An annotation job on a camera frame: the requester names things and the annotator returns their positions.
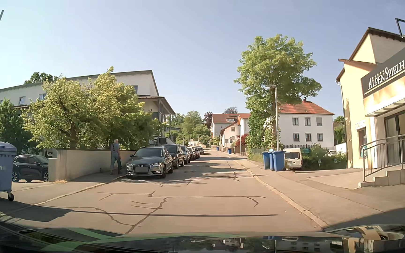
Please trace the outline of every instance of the man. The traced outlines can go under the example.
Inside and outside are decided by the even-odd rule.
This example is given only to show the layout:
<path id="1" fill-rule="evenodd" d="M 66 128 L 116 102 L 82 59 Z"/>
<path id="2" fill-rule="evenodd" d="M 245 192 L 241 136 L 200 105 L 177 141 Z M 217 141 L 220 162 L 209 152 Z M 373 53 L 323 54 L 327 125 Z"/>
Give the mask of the man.
<path id="1" fill-rule="evenodd" d="M 121 171 L 121 155 L 120 155 L 120 145 L 118 144 L 118 139 L 115 139 L 110 145 L 111 153 L 111 163 L 110 163 L 110 174 L 112 174 L 112 169 L 115 169 L 115 160 L 118 163 L 118 174 Z"/>

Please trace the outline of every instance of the street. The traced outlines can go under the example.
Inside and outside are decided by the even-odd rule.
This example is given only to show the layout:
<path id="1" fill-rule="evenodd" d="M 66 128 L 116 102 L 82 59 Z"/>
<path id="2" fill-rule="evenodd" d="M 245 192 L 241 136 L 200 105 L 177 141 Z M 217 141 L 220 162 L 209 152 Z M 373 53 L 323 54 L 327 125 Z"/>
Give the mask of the street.
<path id="1" fill-rule="evenodd" d="M 86 227 L 122 234 L 321 229 L 259 183 L 235 161 L 237 158 L 207 152 L 166 179 L 122 177 L 14 210 L 6 222 L 24 227 Z"/>

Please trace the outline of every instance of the store sign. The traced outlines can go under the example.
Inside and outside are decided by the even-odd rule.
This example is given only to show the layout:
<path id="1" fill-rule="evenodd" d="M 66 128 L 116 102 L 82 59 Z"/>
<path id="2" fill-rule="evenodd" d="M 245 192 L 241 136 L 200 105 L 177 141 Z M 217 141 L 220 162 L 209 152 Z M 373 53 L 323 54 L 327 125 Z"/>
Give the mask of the store sign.
<path id="1" fill-rule="evenodd" d="M 361 121 L 357 122 L 357 123 L 355 124 L 355 126 L 356 126 L 356 130 L 357 130 L 357 129 L 364 128 L 364 127 L 366 126 L 365 120 L 361 120 Z"/>
<path id="2" fill-rule="evenodd" d="M 405 48 L 361 78 L 364 98 L 405 76 Z"/>

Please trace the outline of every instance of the yellow building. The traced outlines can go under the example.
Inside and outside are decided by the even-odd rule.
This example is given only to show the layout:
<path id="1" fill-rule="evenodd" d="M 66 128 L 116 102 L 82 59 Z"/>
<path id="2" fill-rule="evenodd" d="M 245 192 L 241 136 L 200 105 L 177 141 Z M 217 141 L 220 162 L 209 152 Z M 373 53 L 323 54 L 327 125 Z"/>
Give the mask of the yellow building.
<path id="1" fill-rule="evenodd" d="M 405 36 L 369 27 L 339 61 L 348 167 L 365 167 L 364 176 L 404 167 Z"/>

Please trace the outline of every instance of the gray audi car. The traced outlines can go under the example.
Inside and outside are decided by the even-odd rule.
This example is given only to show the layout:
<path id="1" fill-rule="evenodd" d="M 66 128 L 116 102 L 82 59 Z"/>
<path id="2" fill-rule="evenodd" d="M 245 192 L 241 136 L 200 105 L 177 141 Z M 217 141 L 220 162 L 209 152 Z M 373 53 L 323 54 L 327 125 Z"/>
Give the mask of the gray audi car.
<path id="1" fill-rule="evenodd" d="M 126 178 L 134 175 L 155 175 L 165 178 L 173 173 L 173 158 L 165 147 L 140 148 L 126 164 Z"/>

